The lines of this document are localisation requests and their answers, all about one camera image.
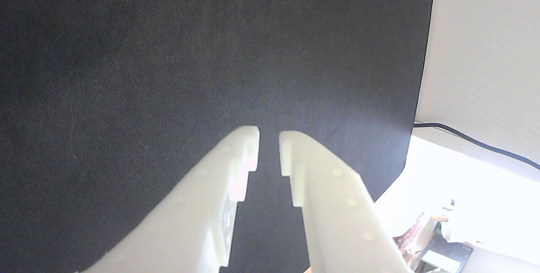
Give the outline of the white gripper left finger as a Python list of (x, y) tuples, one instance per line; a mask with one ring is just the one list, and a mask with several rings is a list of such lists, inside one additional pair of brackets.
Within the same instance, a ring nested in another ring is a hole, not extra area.
[(260, 133), (225, 136), (87, 273), (218, 273), (228, 266), (237, 205), (256, 171)]

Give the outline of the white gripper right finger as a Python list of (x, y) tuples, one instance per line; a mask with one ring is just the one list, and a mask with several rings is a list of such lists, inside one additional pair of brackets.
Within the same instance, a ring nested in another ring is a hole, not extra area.
[(353, 168), (304, 132), (282, 131), (278, 147), (313, 273), (410, 272)]

